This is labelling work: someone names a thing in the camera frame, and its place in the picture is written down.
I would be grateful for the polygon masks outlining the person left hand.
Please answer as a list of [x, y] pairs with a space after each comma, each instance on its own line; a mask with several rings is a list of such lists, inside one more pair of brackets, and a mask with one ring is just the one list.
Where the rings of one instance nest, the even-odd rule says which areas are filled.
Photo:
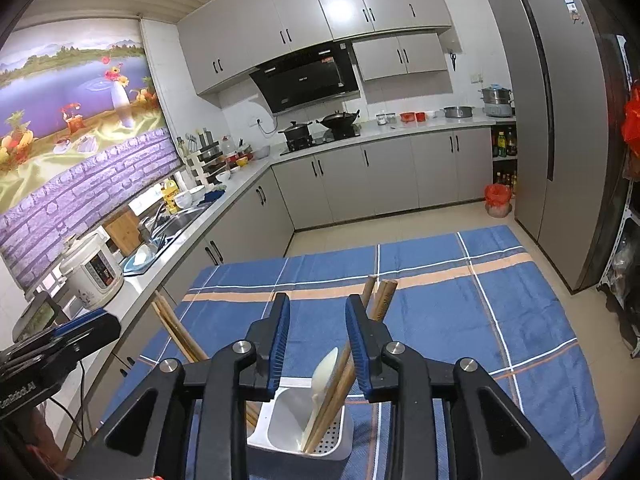
[[23, 408], [2, 420], [2, 479], [63, 479], [69, 464], [39, 408]]

